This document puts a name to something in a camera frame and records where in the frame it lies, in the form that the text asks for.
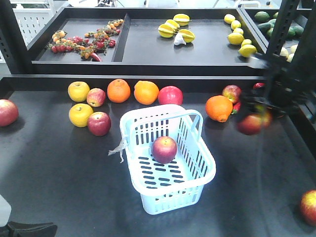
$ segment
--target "apple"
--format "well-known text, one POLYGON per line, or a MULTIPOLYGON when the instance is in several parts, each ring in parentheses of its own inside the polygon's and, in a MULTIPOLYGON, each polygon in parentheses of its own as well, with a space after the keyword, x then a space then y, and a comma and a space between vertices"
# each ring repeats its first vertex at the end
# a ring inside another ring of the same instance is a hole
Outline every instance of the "apple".
POLYGON ((70 122, 77 127, 87 127, 88 119, 93 114, 91 106, 83 103, 75 104, 69 110, 70 122))
POLYGON ((158 93, 159 104, 176 104, 181 105, 183 102, 183 93, 182 91, 172 85, 162 88, 158 93))
POLYGON ((87 103, 92 107, 100 107, 106 98, 105 91, 100 88, 93 88, 88 92, 87 103))
POLYGON ((253 85, 252 89, 254 89, 254 90, 255 90, 255 89, 259 89, 259 88, 264 87, 264 86, 265 86, 264 83, 258 82, 258 83, 256 83, 256 84, 253 85))
POLYGON ((169 136, 159 137, 152 144, 152 155, 159 163, 170 163, 176 154, 177 143, 169 136))
POLYGON ((237 123, 237 130, 245 135, 258 134, 261 131, 261 124, 267 128, 272 122, 272 114, 269 110, 264 112, 263 118, 261 114, 249 114, 242 121, 237 123))
POLYGON ((111 119, 105 112, 94 112, 88 119, 88 129, 96 136, 106 135, 111 128, 111 119))
POLYGON ((309 190, 302 195, 300 211, 309 225, 316 226, 316 190, 309 190))
POLYGON ((227 85, 222 91, 222 95, 227 97, 233 104, 239 101, 240 94, 241 89, 237 85, 227 85))
POLYGON ((75 102, 83 102, 90 91, 89 85, 84 81, 74 81, 68 86, 68 95, 75 102))
POLYGON ((16 104, 10 100, 0 100, 0 127, 12 124, 19 117, 19 110, 16 104))

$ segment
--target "black object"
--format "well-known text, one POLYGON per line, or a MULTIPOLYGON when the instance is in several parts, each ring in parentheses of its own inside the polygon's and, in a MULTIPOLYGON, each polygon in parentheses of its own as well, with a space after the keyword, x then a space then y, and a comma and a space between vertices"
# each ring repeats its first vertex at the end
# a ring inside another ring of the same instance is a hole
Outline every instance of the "black object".
POLYGON ((57 226, 53 223, 22 224, 10 221, 0 228, 0 237, 54 237, 57 226))

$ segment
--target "yellow apple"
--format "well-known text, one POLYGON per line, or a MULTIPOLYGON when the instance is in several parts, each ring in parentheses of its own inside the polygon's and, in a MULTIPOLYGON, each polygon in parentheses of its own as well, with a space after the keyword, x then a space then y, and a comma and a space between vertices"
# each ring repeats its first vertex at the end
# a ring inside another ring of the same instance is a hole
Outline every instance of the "yellow apple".
POLYGON ((74 81, 68 86, 68 95, 75 102, 83 102, 87 99, 89 85, 84 81, 74 81))
POLYGON ((74 126, 86 127, 91 114, 93 114, 91 106, 79 103, 69 110, 69 119, 74 126))

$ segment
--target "green fruit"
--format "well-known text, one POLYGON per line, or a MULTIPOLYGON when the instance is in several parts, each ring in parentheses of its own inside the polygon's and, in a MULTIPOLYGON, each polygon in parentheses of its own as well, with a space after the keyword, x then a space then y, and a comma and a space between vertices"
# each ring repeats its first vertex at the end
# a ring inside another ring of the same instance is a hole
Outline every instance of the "green fruit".
POLYGON ((272 16, 274 19, 277 19, 278 11, 272 16))
POLYGON ((270 19, 270 15, 265 11, 258 11, 255 14, 255 19, 256 19, 256 21, 258 21, 260 23, 264 23, 270 19))
POLYGON ((261 23, 258 25, 258 28, 262 33, 266 33, 271 28, 271 24, 269 22, 261 23))
POLYGON ((288 32, 287 32, 287 38, 288 39, 291 39, 291 38, 293 38, 295 36, 295 31, 294 31, 294 29, 292 28, 292 27, 290 27, 289 29, 288 29, 288 32))
POLYGON ((267 36, 268 36, 268 38, 271 38, 272 31, 273 31, 273 28, 270 28, 270 29, 267 31, 267 36))
POLYGON ((268 21, 271 24, 271 27, 273 28, 276 24, 276 19, 271 19, 270 21, 268 21))
POLYGON ((301 36, 304 31, 304 28, 301 27, 300 25, 294 26, 293 29, 295 31, 295 35, 297 36, 301 36))

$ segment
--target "white container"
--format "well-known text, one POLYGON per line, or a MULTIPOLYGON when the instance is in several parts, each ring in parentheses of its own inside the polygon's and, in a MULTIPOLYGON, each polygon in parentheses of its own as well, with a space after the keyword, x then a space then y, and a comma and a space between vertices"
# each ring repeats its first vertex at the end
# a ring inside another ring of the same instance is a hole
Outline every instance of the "white container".
POLYGON ((0 195, 0 227, 8 223, 11 214, 10 204, 0 195))
POLYGON ((95 7, 99 0, 68 0, 68 3, 73 7, 95 7))
POLYGON ((215 176, 215 160, 201 138, 203 118, 196 110, 160 105, 125 113, 120 120, 131 181, 152 215, 193 205, 215 176), (175 159, 155 161, 152 143, 160 136, 177 142, 175 159))

